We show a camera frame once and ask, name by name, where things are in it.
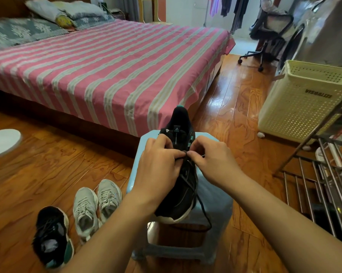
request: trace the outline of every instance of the washing machine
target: washing machine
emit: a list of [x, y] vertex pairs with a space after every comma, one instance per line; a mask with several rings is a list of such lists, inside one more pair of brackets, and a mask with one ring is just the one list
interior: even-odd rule
[[286, 45], [276, 75], [286, 60], [342, 67], [342, 0], [310, 3]]

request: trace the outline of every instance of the headboard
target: headboard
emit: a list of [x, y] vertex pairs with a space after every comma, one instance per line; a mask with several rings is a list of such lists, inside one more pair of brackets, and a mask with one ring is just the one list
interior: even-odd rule
[[[0, 18], [8, 17], [28, 17], [29, 10], [25, 6], [24, 2], [27, 0], [0, 0]], [[49, 0], [49, 1], [64, 1], [64, 2], [73, 2], [73, 1], [83, 1], [90, 3], [90, 0]]]

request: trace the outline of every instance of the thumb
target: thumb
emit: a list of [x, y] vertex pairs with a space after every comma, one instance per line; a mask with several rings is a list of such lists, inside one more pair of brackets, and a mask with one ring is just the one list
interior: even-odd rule
[[179, 159], [175, 161], [175, 169], [173, 173], [175, 174], [176, 178], [180, 174], [180, 169], [181, 169], [183, 161], [184, 161], [183, 159]]
[[189, 156], [200, 169], [205, 165], [205, 159], [196, 151], [188, 151], [187, 156]]

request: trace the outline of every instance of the bedsheet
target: bedsheet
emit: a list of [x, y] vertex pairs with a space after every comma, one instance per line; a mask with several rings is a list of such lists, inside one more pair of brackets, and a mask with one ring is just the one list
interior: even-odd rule
[[196, 102], [226, 30], [117, 20], [0, 51], [0, 90], [134, 136]]

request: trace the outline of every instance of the hand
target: hand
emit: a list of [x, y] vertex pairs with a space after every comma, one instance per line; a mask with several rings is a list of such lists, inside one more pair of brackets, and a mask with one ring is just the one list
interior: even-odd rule
[[221, 189], [226, 188], [228, 181], [243, 174], [226, 143], [205, 136], [195, 139], [187, 156], [195, 162], [210, 183]]
[[171, 140], [164, 134], [149, 138], [139, 160], [134, 187], [135, 197], [154, 213], [175, 185], [185, 152], [173, 149]]

